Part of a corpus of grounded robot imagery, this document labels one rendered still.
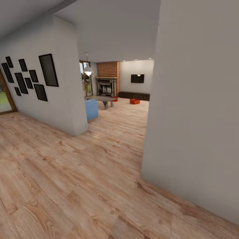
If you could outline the storage box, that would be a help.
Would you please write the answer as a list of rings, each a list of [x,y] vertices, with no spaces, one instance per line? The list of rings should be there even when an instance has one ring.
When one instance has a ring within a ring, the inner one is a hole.
[[[133,105],[140,104],[140,100],[139,99],[130,99],[130,103]]]

